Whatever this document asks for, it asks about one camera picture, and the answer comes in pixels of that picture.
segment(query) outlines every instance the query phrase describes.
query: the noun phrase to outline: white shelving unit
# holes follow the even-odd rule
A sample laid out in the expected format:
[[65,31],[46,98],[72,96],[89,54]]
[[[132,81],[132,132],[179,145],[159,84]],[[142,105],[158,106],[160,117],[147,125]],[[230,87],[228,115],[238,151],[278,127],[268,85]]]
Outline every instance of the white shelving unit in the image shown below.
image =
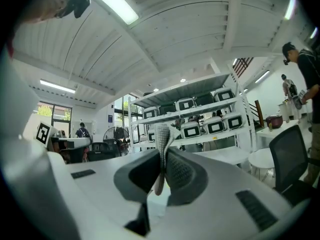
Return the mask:
[[[171,112],[165,115],[159,115],[147,119],[141,119],[132,122],[131,120],[131,105],[137,105],[142,108],[158,107],[164,104],[174,103],[183,98],[195,97],[197,95],[214,92],[221,87],[229,87],[236,95],[234,98],[219,101],[207,105],[192,107],[186,110]],[[187,118],[194,115],[205,114],[217,110],[225,109],[231,106],[232,111],[241,113],[244,125],[238,129],[227,130],[216,134],[203,134],[198,137],[187,139],[176,139],[171,144],[172,147],[179,147],[182,145],[199,144],[221,140],[231,136],[235,136],[235,146],[231,148],[224,148],[218,150],[211,150],[202,152],[201,155],[218,160],[227,161],[230,164],[242,163],[248,159],[249,153],[256,150],[256,133],[253,124],[253,119],[244,107],[244,103],[249,107],[248,100],[244,95],[240,96],[239,93],[245,93],[242,86],[239,84],[238,77],[233,69],[228,73],[216,73],[209,76],[201,77],[192,81],[177,84],[175,86],[154,92],[142,98],[131,101],[128,98],[128,117],[129,117],[129,135],[133,140],[133,125],[139,124],[156,124],[168,121],[173,121],[178,118]],[[132,145],[134,148],[154,148],[154,142],[142,141]]]

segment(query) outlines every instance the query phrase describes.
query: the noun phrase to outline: black chair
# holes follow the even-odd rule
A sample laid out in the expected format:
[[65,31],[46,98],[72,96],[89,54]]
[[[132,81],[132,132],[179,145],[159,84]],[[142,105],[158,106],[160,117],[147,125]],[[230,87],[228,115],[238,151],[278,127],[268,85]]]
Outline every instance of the black chair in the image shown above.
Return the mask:
[[112,145],[104,142],[92,143],[92,150],[88,151],[87,159],[89,162],[107,160],[121,156],[121,153],[114,149]]
[[307,156],[306,146],[298,125],[288,128],[269,144],[275,169],[275,190],[292,205],[317,194],[318,189],[299,180],[308,164],[320,166],[320,160]]

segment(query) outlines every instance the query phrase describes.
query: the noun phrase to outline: glass door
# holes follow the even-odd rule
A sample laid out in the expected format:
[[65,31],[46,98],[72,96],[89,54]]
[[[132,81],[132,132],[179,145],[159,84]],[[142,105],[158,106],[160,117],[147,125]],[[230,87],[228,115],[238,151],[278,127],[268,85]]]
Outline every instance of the glass door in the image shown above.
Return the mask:
[[53,127],[58,129],[59,131],[63,130],[65,133],[65,136],[67,138],[70,137],[70,121],[53,119]]

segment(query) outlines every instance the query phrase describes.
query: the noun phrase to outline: white ceiling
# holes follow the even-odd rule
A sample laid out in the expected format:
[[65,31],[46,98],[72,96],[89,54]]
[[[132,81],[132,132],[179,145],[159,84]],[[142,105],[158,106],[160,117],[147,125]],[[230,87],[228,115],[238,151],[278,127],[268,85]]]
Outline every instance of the white ceiling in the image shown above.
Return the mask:
[[18,71],[34,90],[50,96],[41,78],[76,87],[74,99],[101,108],[131,92],[210,75],[216,51],[230,60],[274,56],[283,41],[278,31],[290,40],[312,29],[300,14],[294,31],[285,31],[289,0],[126,1],[139,15],[129,26],[101,0],[79,19],[70,14],[21,26],[14,58],[32,67],[17,63]]

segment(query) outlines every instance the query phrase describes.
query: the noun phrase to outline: fluorescent light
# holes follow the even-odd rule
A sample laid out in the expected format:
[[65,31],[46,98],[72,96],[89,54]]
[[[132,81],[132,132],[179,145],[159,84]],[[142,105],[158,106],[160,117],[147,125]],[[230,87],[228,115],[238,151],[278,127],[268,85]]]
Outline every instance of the fluorescent light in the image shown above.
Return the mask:
[[135,11],[130,7],[130,5],[125,0],[102,0],[106,3],[116,14],[119,15],[123,21],[130,25],[139,19]]
[[314,29],[314,31],[313,31],[313,33],[312,33],[312,35],[310,36],[310,39],[314,38],[314,37],[315,37],[315,35],[317,34],[317,32],[318,32],[318,28],[317,28],[317,27],[315,27],[315,29]]
[[296,7],[296,0],[290,0],[288,8],[286,9],[286,13],[285,13],[285,16],[284,16],[284,18],[286,20],[290,20],[293,12],[295,10],[295,7]]
[[48,81],[45,81],[45,80],[42,80],[42,79],[40,80],[40,84],[45,85],[45,86],[50,86],[52,88],[56,88],[56,89],[59,89],[59,90],[62,90],[62,91],[66,91],[66,92],[72,93],[72,94],[74,94],[76,92],[76,90],[74,90],[74,89],[66,88],[66,87],[63,87],[61,85],[57,85],[55,83],[48,82]]
[[262,76],[259,77],[259,79],[257,81],[255,81],[255,83],[258,83],[262,78],[264,78],[266,75],[269,74],[269,70],[267,72],[265,72]]

